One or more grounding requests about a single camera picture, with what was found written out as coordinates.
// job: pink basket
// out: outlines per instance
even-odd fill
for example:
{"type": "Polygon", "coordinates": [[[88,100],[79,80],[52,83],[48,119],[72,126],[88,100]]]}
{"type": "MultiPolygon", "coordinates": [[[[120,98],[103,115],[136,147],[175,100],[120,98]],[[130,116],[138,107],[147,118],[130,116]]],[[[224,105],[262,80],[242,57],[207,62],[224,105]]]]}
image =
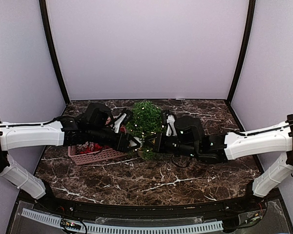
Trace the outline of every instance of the pink basket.
{"type": "Polygon", "coordinates": [[[118,152],[113,149],[105,149],[97,152],[91,152],[89,154],[76,155],[76,146],[68,147],[68,156],[77,164],[83,165],[92,162],[99,162],[112,158],[118,158],[126,156],[127,153],[118,152]]]}

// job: marble tabletop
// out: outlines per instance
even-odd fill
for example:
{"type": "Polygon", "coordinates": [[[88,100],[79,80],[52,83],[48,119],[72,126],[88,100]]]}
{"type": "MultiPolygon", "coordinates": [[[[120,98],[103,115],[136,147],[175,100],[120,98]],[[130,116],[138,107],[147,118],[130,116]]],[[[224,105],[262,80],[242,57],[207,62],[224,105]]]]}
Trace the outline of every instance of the marble tabletop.
{"type": "MultiPolygon", "coordinates": [[[[99,102],[117,116],[122,108],[130,109],[137,101],[72,101],[64,115],[75,117],[89,103],[99,102]]],[[[223,100],[151,101],[177,117],[199,117],[206,134],[238,130],[223,100]]],[[[91,203],[151,206],[219,201],[243,196],[246,184],[260,175],[252,156],[215,165],[192,160],[189,167],[178,168],[169,155],[155,161],[133,155],[78,166],[67,153],[67,147],[47,147],[36,176],[50,183],[56,197],[91,203]]]]}

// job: lavender backdrop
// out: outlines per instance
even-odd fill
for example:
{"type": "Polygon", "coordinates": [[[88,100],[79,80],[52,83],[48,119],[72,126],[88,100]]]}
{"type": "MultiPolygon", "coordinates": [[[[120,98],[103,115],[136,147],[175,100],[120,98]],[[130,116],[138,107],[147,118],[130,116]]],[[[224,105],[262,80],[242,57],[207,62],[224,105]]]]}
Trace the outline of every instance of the lavender backdrop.
{"type": "Polygon", "coordinates": [[[227,97],[247,0],[47,3],[72,100],[227,97]]]}
{"type": "MultiPolygon", "coordinates": [[[[64,101],[47,48],[39,1],[0,1],[0,117],[9,122],[46,121],[64,101]]],[[[42,148],[11,151],[30,172],[42,148]]],[[[0,234],[4,234],[18,190],[0,177],[0,234]]]]}
{"type": "MultiPolygon", "coordinates": [[[[250,43],[233,107],[247,130],[293,114],[293,1],[256,2],[250,43]]],[[[267,169],[278,153],[260,157],[267,169]]],[[[293,178],[280,190],[293,222],[293,178]]]]}

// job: white cable tray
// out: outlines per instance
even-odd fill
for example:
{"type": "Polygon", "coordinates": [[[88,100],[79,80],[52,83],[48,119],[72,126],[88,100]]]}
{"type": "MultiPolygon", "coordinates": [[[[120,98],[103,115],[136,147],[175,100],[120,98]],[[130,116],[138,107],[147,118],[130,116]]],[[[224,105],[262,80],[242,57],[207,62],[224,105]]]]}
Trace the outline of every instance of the white cable tray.
{"type": "MultiPolygon", "coordinates": [[[[60,226],[61,217],[59,215],[44,214],[38,211],[23,208],[21,214],[24,217],[35,220],[37,222],[52,226],[55,228],[62,228],[60,226]]],[[[175,226],[175,227],[119,227],[119,226],[107,226],[100,224],[92,224],[84,222],[87,226],[89,234],[204,234],[215,231],[223,230],[222,221],[186,225],[186,226],[175,226]]],[[[85,233],[84,226],[80,223],[82,228],[79,233],[85,233]]]]}

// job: artificial plant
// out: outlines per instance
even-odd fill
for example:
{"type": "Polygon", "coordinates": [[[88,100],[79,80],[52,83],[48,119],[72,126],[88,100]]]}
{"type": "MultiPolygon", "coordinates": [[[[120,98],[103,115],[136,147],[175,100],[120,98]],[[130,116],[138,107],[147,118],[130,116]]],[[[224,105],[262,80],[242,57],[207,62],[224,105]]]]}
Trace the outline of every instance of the artificial plant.
{"type": "MultiPolygon", "coordinates": [[[[134,137],[144,142],[144,138],[162,131],[161,109],[150,101],[136,102],[132,109],[133,119],[126,128],[134,137]]],[[[151,148],[143,145],[140,149],[141,157],[145,160],[154,159],[156,153],[151,148]]]]}

